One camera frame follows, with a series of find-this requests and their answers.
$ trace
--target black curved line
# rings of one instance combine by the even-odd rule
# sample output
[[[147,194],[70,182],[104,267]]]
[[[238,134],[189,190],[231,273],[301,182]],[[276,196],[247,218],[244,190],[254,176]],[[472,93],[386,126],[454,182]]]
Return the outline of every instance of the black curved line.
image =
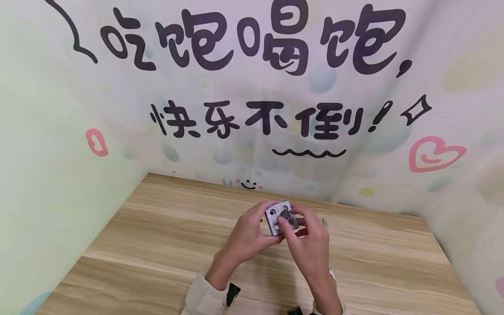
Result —
[[[245,186],[243,183],[241,183],[241,185],[243,186],[243,188],[246,188],[246,189],[251,189],[251,190],[252,190],[252,189],[256,189],[255,187],[247,187],[247,186]]]
[[[44,0],[44,1],[47,2],[47,4],[50,5],[51,7],[55,8],[56,11],[58,11],[59,14],[61,14],[61,16],[64,17],[64,19],[67,21],[68,25],[70,26],[70,29],[72,30],[72,34],[74,35],[74,50],[88,56],[95,64],[97,64],[98,59],[96,58],[96,56],[92,52],[90,52],[89,50],[85,49],[80,45],[79,32],[77,31],[77,27],[75,27],[74,22],[72,21],[70,16],[68,16],[68,14],[65,12],[65,10],[63,10],[63,8],[60,7],[55,2],[55,0]]]
[[[330,157],[340,157],[340,156],[342,156],[343,154],[345,154],[346,149],[345,149],[345,150],[343,150],[343,151],[341,151],[341,152],[340,152],[340,153],[338,153],[338,154],[333,154],[333,153],[331,153],[331,152],[329,152],[329,151],[324,151],[324,152],[322,152],[322,154],[321,154],[321,155],[314,154],[314,153],[313,153],[312,151],[310,151],[310,150],[305,150],[305,151],[303,151],[303,152],[301,152],[301,153],[298,153],[298,152],[292,151],[291,149],[287,149],[287,150],[285,150],[285,152],[278,152],[278,151],[277,151],[277,150],[275,150],[275,149],[273,149],[272,151],[273,151],[273,153],[275,153],[276,155],[281,155],[281,156],[282,156],[282,155],[287,155],[287,154],[289,154],[289,153],[290,153],[290,154],[292,154],[292,155],[295,155],[295,156],[303,156],[303,155],[306,155],[306,154],[307,154],[307,155],[309,155],[309,156],[314,157],[315,159],[321,159],[321,158],[326,157],[326,156],[330,156]]]

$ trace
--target green circle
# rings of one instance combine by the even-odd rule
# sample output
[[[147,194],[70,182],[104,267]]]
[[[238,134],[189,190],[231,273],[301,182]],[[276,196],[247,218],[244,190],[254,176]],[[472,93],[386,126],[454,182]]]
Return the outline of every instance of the green circle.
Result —
[[[359,195],[363,197],[373,197],[374,196],[374,190],[369,187],[364,187],[361,190],[359,190]]]

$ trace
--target sleeve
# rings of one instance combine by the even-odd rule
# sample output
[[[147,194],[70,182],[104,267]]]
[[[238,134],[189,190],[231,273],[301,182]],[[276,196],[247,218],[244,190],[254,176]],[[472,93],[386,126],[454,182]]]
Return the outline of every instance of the sleeve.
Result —
[[[229,283],[224,291],[215,289],[200,273],[185,297],[185,307],[180,315],[222,315],[226,307]]]
[[[341,315],[352,315],[350,309],[346,306],[346,304],[343,301],[341,301],[341,309],[343,310],[341,312]],[[313,302],[313,313],[315,315],[322,315],[322,313],[320,313],[317,307],[315,306],[315,302]]]

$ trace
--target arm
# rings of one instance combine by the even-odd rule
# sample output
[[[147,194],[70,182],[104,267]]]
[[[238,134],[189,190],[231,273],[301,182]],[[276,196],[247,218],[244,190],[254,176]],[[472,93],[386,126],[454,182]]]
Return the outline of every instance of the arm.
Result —
[[[283,240],[283,235],[264,235],[259,227],[266,209],[276,203],[276,200],[261,202],[238,219],[225,246],[215,254],[208,272],[196,276],[181,315],[221,315],[224,312],[229,279],[234,270],[261,250]]]
[[[289,245],[296,265],[310,287],[317,309],[324,315],[342,315],[342,307],[338,296],[335,279],[329,273],[329,233],[322,225],[313,209],[292,204],[292,213],[303,218],[297,218],[300,226],[297,232],[282,217],[278,222]]]

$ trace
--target wooden table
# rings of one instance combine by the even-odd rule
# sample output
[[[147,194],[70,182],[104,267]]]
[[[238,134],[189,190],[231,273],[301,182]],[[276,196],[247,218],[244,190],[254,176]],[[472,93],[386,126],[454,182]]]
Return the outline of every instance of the wooden table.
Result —
[[[354,315],[480,314],[421,218],[149,174],[38,314],[173,314],[240,215],[266,200],[316,209],[329,224],[331,266]],[[262,228],[268,232],[263,222]],[[311,309],[286,242],[242,264],[227,314]]]

